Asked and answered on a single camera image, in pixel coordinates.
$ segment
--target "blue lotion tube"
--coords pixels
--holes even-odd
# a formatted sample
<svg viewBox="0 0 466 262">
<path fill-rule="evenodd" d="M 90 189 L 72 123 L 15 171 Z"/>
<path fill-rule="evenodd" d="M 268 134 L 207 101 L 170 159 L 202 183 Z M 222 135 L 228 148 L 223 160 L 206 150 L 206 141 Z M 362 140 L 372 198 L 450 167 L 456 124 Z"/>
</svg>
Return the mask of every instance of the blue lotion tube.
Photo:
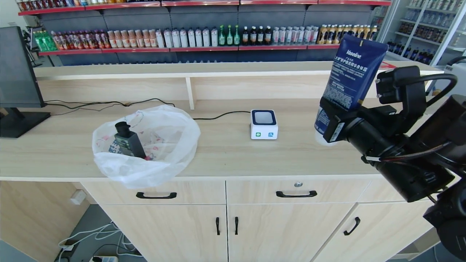
<svg viewBox="0 0 466 262">
<path fill-rule="evenodd" d="M 333 59 L 332 71 L 322 97 L 346 111 L 359 108 L 387 50 L 388 45 L 384 43 L 346 34 Z M 328 124 L 329 117 L 319 108 L 314 127 L 316 139 L 321 144 L 327 144 L 322 135 Z M 341 128 L 337 128 L 336 134 L 332 136 L 333 141 L 340 131 Z"/>
</svg>

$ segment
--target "wall outlet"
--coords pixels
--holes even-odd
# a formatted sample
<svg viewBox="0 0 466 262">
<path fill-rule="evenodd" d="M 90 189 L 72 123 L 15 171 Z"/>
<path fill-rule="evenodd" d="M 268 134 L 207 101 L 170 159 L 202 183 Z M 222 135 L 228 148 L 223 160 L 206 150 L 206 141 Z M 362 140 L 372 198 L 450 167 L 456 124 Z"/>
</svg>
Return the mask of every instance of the wall outlet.
<svg viewBox="0 0 466 262">
<path fill-rule="evenodd" d="M 78 189 L 71 196 L 71 202 L 73 202 L 75 205 L 80 205 L 86 199 L 86 196 L 87 195 L 83 190 Z"/>
</svg>

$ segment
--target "computer monitor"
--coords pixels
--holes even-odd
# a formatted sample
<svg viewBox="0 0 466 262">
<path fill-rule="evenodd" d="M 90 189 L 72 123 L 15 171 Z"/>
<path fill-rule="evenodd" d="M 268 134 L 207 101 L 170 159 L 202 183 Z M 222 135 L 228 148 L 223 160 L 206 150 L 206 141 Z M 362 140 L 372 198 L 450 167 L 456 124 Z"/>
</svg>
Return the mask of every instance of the computer monitor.
<svg viewBox="0 0 466 262">
<path fill-rule="evenodd" d="M 20 28 L 0 28 L 0 108 L 8 113 L 0 119 L 0 138 L 18 138 L 50 117 L 17 107 L 45 105 Z"/>
</svg>

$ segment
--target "counter top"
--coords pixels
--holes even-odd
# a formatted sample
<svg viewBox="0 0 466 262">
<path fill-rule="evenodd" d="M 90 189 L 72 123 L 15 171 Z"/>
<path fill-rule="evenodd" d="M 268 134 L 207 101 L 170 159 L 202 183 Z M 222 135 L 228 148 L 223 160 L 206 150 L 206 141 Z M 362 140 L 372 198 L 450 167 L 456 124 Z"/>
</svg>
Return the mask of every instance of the counter top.
<svg viewBox="0 0 466 262">
<path fill-rule="evenodd" d="M 378 105 L 366 99 L 364 105 Z M 260 176 L 377 174 L 364 164 L 349 143 L 327 147 L 314 138 L 318 99 L 260 99 L 174 101 L 192 117 L 215 117 L 233 110 L 273 109 L 279 126 L 277 140 L 251 140 L 250 115 L 235 113 L 216 120 L 197 120 L 201 129 L 193 161 L 177 179 L 234 179 Z M 158 106 L 147 102 L 128 108 L 114 106 L 101 112 L 78 110 L 52 116 L 19 139 L 0 140 L 0 180 L 98 181 L 107 180 L 93 161 L 92 132 L 138 109 Z M 37 109 L 67 112 L 59 106 Z"/>
</svg>

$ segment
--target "vaseline logo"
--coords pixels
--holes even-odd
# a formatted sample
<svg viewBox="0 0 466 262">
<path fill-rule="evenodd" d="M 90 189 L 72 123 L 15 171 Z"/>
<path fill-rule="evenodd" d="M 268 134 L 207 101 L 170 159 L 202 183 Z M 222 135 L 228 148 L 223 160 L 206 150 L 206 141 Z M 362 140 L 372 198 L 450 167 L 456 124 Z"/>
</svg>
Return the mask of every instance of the vaseline logo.
<svg viewBox="0 0 466 262">
<path fill-rule="evenodd" d="M 358 59 L 361 58 L 361 55 L 360 55 L 360 54 L 358 54 L 358 53 L 353 53 L 353 52 L 351 52 L 351 50 L 346 51 L 346 54 L 347 54 L 347 55 L 350 55 L 350 56 L 353 56 L 353 57 L 355 57 L 355 58 L 358 58 Z"/>
</svg>

